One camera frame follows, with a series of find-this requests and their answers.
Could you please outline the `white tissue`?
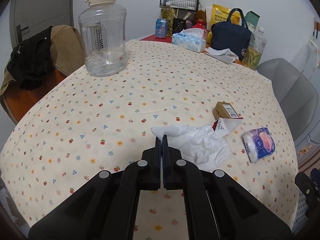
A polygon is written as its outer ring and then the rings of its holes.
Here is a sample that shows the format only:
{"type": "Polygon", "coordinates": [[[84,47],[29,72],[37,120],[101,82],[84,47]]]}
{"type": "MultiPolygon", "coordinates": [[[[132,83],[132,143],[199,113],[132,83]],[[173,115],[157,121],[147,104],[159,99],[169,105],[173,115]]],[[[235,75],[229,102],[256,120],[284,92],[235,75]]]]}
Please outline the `white tissue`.
{"type": "Polygon", "coordinates": [[[167,137],[168,146],[180,150],[183,159],[201,170],[212,172],[231,155],[226,139],[218,136],[210,125],[153,127],[151,132],[160,141],[167,137]]]}

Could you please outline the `red white wrapper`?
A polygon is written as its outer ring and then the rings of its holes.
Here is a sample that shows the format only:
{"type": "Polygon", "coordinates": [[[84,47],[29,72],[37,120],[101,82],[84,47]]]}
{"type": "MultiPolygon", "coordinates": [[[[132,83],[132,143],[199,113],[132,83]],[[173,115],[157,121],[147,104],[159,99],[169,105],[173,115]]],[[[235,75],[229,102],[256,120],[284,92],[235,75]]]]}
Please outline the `red white wrapper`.
{"type": "Polygon", "coordinates": [[[239,124],[241,124],[243,118],[219,118],[213,123],[213,130],[219,137],[224,137],[231,133],[239,124]]]}

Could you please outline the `purple tissue pack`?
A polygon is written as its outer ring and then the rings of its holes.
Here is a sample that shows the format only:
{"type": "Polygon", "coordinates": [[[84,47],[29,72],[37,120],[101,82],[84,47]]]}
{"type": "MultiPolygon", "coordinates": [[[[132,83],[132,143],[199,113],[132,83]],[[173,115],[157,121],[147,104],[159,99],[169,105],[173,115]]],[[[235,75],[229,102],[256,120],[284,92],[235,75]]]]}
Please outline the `purple tissue pack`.
{"type": "Polygon", "coordinates": [[[251,129],[242,138],[251,163],[257,163],[275,152],[275,143],[267,127],[251,129]]]}

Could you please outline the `small brown cardboard box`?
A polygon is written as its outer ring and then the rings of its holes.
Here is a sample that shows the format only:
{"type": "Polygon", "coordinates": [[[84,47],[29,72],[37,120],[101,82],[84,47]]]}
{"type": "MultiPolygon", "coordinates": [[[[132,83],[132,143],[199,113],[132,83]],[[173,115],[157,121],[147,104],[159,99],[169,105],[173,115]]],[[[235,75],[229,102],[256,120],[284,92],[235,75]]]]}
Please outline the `small brown cardboard box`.
{"type": "Polygon", "coordinates": [[[217,120],[219,118],[225,119],[240,119],[240,115],[235,111],[233,106],[227,102],[217,102],[214,110],[213,116],[217,120]]]}

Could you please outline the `floral cream tablecloth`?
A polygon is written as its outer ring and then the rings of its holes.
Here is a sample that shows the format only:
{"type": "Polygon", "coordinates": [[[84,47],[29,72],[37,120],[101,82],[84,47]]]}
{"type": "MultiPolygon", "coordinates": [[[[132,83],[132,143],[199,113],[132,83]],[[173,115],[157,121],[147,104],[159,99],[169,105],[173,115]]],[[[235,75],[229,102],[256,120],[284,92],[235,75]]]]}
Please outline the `floral cream tablecloth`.
{"type": "Polygon", "coordinates": [[[293,137],[272,82],[163,42],[129,41],[127,67],[76,70],[20,120],[1,173],[29,239],[292,239],[298,189],[293,137]],[[243,118],[224,136],[230,157],[212,172],[178,161],[182,190],[143,190],[153,127],[201,127],[217,102],[243,118]],[[251,163],[242,136],[267,127],[275,152],[251,163]]]}

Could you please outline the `grey upholstered chair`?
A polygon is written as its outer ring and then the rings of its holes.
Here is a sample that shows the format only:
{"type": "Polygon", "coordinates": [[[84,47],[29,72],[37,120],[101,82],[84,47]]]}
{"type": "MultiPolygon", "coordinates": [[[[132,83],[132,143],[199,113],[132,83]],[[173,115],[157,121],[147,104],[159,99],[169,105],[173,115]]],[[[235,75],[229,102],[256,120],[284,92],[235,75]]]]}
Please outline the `grey upholstered chair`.
{"type": "Polygon", "coordinates": [[[272,82],[274,96],[287,120],[293,140],[311,124],[318,105],[318,92],[291,63],[282,58],[263,62],[257,68],[272,82]]]}

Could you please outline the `white cloth on table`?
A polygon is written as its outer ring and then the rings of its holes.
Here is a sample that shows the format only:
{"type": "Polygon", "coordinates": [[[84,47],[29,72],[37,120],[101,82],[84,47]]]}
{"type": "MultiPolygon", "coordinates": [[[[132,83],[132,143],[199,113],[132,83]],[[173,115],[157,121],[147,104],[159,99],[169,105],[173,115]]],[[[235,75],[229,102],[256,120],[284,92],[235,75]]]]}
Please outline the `white cloth on table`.
{"type": "Polygon", "coordinates": [[[230,64],[238,60],[238,56],[233,53],[230,49],[215,50],[213,48],[206,48],[205,51],[212,57],[226,63],[230,64]]]}

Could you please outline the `blue tissue box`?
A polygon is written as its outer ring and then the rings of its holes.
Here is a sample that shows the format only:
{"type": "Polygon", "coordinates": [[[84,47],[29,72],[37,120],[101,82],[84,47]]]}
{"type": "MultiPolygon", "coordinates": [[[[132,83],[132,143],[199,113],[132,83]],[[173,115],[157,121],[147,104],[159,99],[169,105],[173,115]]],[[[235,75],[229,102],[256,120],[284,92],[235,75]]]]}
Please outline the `blue tissue box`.
{"type": "Polygon", "coordinates": [[[171,43],[201,53],[206,48],[206,32],[201,28],[190,28],[172,35],[171,43]]]}

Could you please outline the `plastic bottle with green contents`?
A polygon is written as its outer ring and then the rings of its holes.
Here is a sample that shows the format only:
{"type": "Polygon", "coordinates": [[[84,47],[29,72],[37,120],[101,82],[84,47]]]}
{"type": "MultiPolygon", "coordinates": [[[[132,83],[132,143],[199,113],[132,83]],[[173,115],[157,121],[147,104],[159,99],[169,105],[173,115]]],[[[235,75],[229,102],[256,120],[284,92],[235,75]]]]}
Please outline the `plastic bottle with green contents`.
{"type": "Polygon", "coordinates": [[[258,27],[258,29],[251,35],[242,64],[251,70],[256,70],[266,44],[267,40],[264,35],[264,28],[258,27]]]}

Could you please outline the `large clear water jug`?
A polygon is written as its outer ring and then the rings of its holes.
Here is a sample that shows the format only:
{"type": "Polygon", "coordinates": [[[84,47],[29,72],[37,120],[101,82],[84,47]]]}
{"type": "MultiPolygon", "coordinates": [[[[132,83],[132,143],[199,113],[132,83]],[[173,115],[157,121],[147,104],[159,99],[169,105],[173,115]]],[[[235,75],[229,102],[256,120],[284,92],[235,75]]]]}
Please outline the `large clear water jug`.
{"type": "Polygon", "coordinates": [[[127,65],[125,7],[116,0],[85,0],[88,9],[78,18],[85,67],[92,76],[110,76],[127,65]]]}

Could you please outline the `red white bottle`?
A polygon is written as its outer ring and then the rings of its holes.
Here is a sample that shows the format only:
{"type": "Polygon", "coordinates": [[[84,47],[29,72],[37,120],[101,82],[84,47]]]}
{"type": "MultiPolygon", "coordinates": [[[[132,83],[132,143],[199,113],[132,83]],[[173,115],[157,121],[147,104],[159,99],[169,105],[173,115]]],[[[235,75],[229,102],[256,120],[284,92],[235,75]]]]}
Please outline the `red white bottle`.
{"type": "Polygon", "coordinates": [[[202,29],[206,31],[206,23],[204,22],[204,20],[197,20],[196,24],[193,25],[193,28],[202,29]]]}

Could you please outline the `navy lunch bag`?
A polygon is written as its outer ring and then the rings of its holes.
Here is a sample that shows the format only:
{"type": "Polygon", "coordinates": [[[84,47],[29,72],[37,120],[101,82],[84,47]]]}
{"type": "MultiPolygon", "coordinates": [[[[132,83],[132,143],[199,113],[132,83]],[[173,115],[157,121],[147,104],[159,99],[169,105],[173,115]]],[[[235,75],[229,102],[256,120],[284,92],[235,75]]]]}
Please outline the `navy lunch bag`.
{"type": "Polygon", "coordinates": [[[227,20],[212,25],[211,47],[215,50],[230,49],[242,61],[251,39],[252,32],[249,30],[244,14],[240,8],[230,11],[227,20]],[[233,24],[231,16],[234,12],[241,16],[241,25],[233,24]]]}

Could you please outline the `glass jar with pickles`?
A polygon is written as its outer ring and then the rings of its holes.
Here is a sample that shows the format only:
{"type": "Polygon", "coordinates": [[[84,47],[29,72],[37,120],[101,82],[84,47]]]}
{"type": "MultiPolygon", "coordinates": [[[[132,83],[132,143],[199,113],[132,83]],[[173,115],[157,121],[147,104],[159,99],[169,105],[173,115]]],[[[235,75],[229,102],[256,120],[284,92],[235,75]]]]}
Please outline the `glass jar with pickles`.
{"type": "Polygon", "coordinates": [[[167,20],[168,26],[167,26],[167,36],[172,36],[172,27],[173,27],[173,21],[175,16],[175,10],[171,6],[170,2],[166,2],[165,6],[161,9],[161,18],[167,20]]]}

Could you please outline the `yellow snack bag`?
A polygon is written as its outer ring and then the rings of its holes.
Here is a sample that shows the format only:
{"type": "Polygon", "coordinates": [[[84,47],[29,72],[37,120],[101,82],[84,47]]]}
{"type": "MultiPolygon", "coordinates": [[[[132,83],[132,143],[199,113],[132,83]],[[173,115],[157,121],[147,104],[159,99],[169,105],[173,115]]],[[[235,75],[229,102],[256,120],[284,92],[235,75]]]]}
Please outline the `yellow snack bag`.
{"type": "MultiPolygon", "coordinates": [[[[211,16],[210,16],[210,25],[212,26],[218,22],[226,21],[230,12],[231,12],[231,9],[227,7],[213,4],[212,10],[211,10],[211,16]]],[[[237,11],[234,12],[231,16],[231,22],[233,24],[239,24],[240,19],[241,19],[240,13],[237,11]]]]}

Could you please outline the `green tall carton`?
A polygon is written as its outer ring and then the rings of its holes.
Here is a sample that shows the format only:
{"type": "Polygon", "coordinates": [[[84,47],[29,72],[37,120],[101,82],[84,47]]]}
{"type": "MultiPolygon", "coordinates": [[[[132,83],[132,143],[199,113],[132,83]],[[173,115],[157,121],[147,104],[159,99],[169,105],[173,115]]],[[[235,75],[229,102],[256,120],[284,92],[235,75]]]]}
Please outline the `green tall carton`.
{"type": "Polygon", "coordinates": [[[249,30],[253,33],[258,25],[260,16],[253,11],[247,12],[245,15],[245,20],[248,25],[249,30]]]}

